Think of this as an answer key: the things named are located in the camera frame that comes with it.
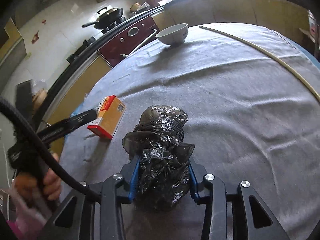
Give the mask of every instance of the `white bowl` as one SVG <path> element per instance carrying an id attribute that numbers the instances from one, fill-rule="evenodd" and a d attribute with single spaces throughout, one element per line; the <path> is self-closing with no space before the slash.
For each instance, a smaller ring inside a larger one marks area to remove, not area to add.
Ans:
<path id="1" fill-rule="evenodd" d="M 181 23 L 170 26 L 156 35 L 156 38 L 164 44 L 177 46 L 184 42 L 188 36 L 188 24 Z"/>
<path id="2" fill-rule="evenodd" d="M 159 1 L 158 4 L 159 5 L 165 5 L 166 3 L 169 3 L 171 2 L 172 0 L 162 0 L 162 1 Z"/>

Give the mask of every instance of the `qr code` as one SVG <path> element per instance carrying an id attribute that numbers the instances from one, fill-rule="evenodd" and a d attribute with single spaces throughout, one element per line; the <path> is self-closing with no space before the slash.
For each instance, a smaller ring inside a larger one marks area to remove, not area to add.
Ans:
<path id="1" fill-rule="evenodd" d="M 119 112 L 121 112 L 121 113 L 122 113 L 123 109 L 124 109 L 124 106 L 123 106 L 123 105 L 121 105 L 121 104 L 119 104 L 119 106 L 118 106 L 118 110 L 119 110 Z"/>

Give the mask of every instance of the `maroon cabinet door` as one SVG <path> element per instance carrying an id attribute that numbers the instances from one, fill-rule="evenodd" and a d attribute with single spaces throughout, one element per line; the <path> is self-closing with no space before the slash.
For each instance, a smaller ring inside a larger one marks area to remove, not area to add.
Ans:
<path id="1" fill-rule="evenodd" d="M 115 67 L 124 60 L 124 57 L 121 54 L 129 55 L 146 38 L 150 37 L 155 32 L 158 33 L 159 29 L 153 21 L 153 18 L 148 16 L 112 38 L 99 49 L 99 52 L 112 67 Z M 152 35 L 145 44 L 148 44 L 155 39 L 156 35 Z"/>

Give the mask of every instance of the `plastic bag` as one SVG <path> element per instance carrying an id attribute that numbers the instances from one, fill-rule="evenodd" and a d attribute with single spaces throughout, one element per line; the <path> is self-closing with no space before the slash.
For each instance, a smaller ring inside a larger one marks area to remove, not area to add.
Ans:
<path id="1" fill-rule="evenodd" d="M 189 191 L 189 158 L 195 145 L 183 144 L 188 115 L 174 106 L 150 106 L 133 132 L 123 138 L 132 160 L 141 156 L 136 204 L 167 210 Z"/>
<path id="2" fill-rule="evenodd" d="M 47 83 L 44 79 L 42 80 L 33 80 L 32 81 L 32 95 L 36 95 L 38 92 L 45 90 L 47 91 Z"/>
<path id="3" fill-rule="evenodd" d="M 44 200 L 39 197 L 41 193 L 38 188 L 32 192 L 33 201 L 37 204 L 37 208 L 29 208 L 23 198 L 15 189 L 14 182 L 8 189 L 8 194 L 16 208 L 16 220 L 9 223 L 10 227 L 15 231 L 19 240 L 36 240 L 44 225 L 52 215 L 48 210 Z"/>

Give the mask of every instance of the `bowl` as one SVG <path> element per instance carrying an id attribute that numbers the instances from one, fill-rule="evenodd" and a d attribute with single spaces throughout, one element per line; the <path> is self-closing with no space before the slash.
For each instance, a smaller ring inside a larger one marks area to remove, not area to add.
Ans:
<path id="1" fill-rule="evenodd" d="M 130 11 L 131 12 L 138 11 L 139 6 L 140 6 L 140 3 L 136 2 L 134 5 L 131 6 Z"/>
<path id="2" fill-rule="evenodd" d="M 188 24 L 181 23 L 170 26 L 156 35 L 156 38 L 163 44 L 177 46 L 184 42 L 188 36 Z"/>
<path id="3" fill-rule="evenodd" d="M 169 3 L 171 2 L 172 0 L 162 0 L 162 1 L 159 1 L 158 4 L 159 5 L 165 5 L 166 3 Z"/>

